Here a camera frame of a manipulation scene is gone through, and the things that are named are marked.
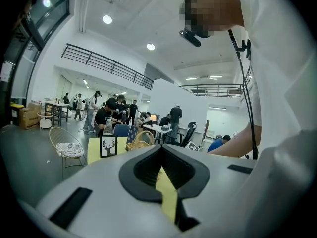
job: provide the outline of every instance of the white cushion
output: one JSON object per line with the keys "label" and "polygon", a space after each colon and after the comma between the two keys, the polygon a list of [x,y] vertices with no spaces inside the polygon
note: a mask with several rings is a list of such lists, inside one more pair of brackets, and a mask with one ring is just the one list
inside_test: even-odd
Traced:
{"label": "white cushion", "polygon": [[56,149],[61,157],[79,158],[85,153],[79,143],[58,143]]}

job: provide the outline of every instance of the basket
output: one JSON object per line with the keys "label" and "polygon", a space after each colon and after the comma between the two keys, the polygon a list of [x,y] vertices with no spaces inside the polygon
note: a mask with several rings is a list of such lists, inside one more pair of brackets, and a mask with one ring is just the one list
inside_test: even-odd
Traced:
{"label": "basket", "polygon": [[[148,144],[147,142],[144,142],[144,141],[136,142],[137,138],[139,138],[143,134],[149,134],[150,135],[150,137],[149,137],[150,138],[150,144]],[[145,130],[145,131],[142,131],[141,133],[139,133],[135,137],[135,139],[133,140],[132,143],[128,143],[126,145],[126,147],[125,147],[125,150],[132,151],[132,150],[140,149],[140,148],[147,147],[147,146],[150,146],[150,145],[154,145],[154,138],[153,138],[152,133],[150,133],[149,131]]]}

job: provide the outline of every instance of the ceiling light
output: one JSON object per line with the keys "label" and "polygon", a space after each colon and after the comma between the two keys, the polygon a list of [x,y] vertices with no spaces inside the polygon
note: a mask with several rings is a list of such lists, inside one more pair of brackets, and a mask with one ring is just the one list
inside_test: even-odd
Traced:
{"label": "ceiling light", "polygon": [[220,109],[220,110],[226,110],[225,108],[215,108],[215,107],[209,107],[210,109]]}
{"label": "ceiling light", "polygon": [[112,18],[108,15],[103,16],[103,22],[106,24],[111,24]]}
{"label": "ceiling light", "polygon": [[43,5],[45,6],[45,7],[50,7],[50,5],[51,5],[51,1],[50,0],[43,0]]}
{"label": "ceiling light", "polygon": [[147,44],[147,48],[148,48],[149,50],[154,50],[154,49],[155,49],[155,46],[154,46],[152,43],[149,43],[149,44]]}

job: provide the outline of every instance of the blue chair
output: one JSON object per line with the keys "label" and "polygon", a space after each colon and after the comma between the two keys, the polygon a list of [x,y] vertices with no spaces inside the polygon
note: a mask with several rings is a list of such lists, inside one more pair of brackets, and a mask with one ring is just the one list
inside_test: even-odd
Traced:
{"label": "blue chair", "polygon": [[117,124],[114,127],[113,135],[118,137],[127,137],[129,134],[130,127],[125,124]]}

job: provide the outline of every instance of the recessed light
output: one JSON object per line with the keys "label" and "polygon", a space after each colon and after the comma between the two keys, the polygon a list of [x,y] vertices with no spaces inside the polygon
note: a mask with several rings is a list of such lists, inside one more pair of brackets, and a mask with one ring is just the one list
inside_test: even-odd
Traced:
{"label": "recessed light", "polygon": [[215,108],[215,107],[209,107],[210,109],[220,109],[220,110],[226,110],[225,108]]}
{"label": "recessed light", "polygon": [[154,50],[155,46],[152,43],[147,44],[148,50]]}
{"label": "recessed light", "polygon": [[50,7],[50,5],[51,5],[51,1],[50,0],[43,0],[43,5],[45,6],[45,7]]}
{"label": "recessed light", "polygon": [[106,24],[111,24],[112,18],[108,15],[103,16],[103,22]]}

